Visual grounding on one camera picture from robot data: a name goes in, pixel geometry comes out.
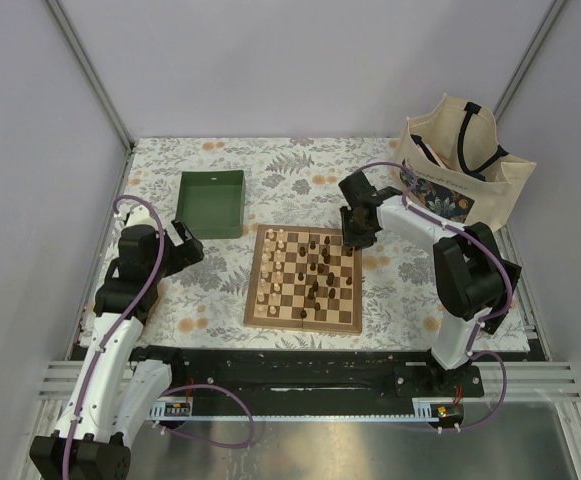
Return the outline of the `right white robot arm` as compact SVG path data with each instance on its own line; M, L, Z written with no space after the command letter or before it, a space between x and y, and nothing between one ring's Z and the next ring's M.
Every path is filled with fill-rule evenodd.
M506 316L517 266L501 258L492 230L481 222L462 226L424 211L394 187L376 189L362 171L339 188L347 202L340 208L347 248L368 248L387 231L431 255L443 320L425 383L436 395L450 394L461 382L458 368L473 358L478 330Z

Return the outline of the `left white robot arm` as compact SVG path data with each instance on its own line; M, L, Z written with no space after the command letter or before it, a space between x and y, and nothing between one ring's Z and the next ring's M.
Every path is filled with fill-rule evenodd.
M132 443L161 393L186 386L185 368L173 361L139 362L122 379L136 341L159 301L161 281L199 263L203 245L187 226L172 223L174 244L149 208L131 210L117 255L95 294L92 337L72 394L53 431L36 436L29 457L44 479L124 479Z

